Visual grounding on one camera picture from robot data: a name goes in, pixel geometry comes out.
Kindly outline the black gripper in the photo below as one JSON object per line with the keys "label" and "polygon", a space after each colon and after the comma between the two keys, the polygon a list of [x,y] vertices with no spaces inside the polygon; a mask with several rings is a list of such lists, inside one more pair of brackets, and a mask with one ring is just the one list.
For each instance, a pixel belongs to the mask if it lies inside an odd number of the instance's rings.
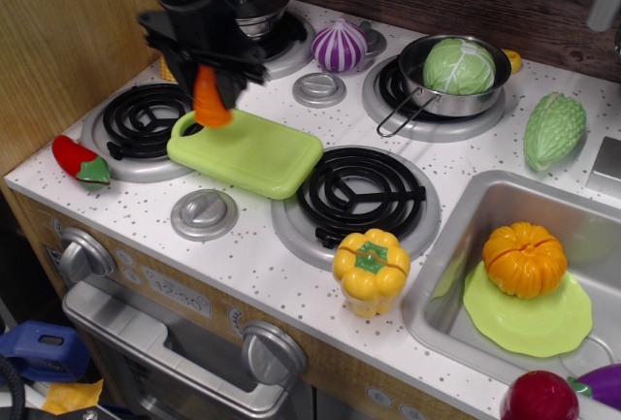
{"label": "black gripper", "polygon": [[236,107],[249,81],[267,79],[265,52],[242,31],[226,0],[161,0],[162,9],[139,13],[147,42],[164,53],[181,90],[195,99],[198,64],[215,68],[216,88],[226,110]]}

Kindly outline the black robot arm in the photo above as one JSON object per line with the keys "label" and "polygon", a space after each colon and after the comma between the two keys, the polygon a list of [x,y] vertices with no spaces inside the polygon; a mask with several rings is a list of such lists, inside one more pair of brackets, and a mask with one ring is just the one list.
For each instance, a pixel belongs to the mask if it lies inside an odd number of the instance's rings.
{"label": "black robot arm", "polygon": [[250,82],[267,78],[265,52],[237,23],[234,0],[158,0],[160,11],[142,12],[150,47],[162,52],[185,93],[194,97],[199,69],[214,71],[223,108],[230,110]]}

